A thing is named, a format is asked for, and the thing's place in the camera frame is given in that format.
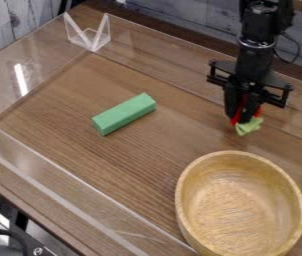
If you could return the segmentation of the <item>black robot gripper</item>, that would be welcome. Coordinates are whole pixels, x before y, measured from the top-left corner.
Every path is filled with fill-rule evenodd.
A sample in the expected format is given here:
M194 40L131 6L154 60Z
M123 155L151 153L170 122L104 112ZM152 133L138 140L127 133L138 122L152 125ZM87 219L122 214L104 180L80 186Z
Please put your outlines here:
M224 113L230 119L239 113L244 95L247 98L240 114L242 124L250 122L262 103L286 107L293 85L282 80L272 70L260 79L252 79L240 77L235 71L236 63L232 61L211 60L208 66L207 81L223 89Z

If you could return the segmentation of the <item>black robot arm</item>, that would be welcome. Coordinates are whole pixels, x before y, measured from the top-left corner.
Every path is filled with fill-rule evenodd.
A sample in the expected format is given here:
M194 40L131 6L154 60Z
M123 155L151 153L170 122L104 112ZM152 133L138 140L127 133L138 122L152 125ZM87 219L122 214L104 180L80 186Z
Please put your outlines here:
M264 103L286 107L293 86L274 73L272 60L294 16L293 0L239 0L236 61L211 60L207 75L223 89L224 113L234 125L250 123Z

